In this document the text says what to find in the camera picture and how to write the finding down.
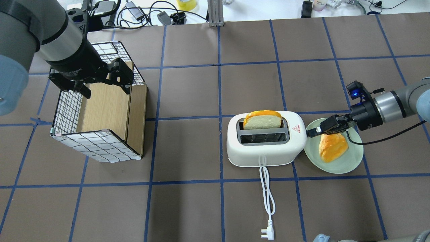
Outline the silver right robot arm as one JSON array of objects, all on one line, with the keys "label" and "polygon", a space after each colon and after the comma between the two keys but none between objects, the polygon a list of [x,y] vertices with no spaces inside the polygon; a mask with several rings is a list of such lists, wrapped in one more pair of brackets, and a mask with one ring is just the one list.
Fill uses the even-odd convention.
[{"label": "silver right robot arm", "polygon": [[429,78],[424,78],[390,92],[382,88],[374,90],[380,95],[372,97],[364,84],[354,81],[347,85],[347,90],[350,98],[359,98],[360,102],[350,106],[349,114],[332,115],[316,128],[307,130],[307,137],[343,133],[355,126],[364,131],[413,115],[429,122],[429,84]]}]

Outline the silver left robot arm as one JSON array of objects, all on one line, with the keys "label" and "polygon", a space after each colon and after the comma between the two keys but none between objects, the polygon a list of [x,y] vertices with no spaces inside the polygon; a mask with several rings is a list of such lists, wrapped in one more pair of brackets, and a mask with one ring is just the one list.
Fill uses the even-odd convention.
[{"label": "silver left robot arm", "polygon": [[133,70],[120,58],[104,62],[87,40],[103,29],[101,16],[84,9],[65,10],[56,0],[0,2],[1,115],[15,110],[28,84],[35,54],[51,67],[49,79],[61,90],[91,97],[86,84],[104,83],[130,94]]}]

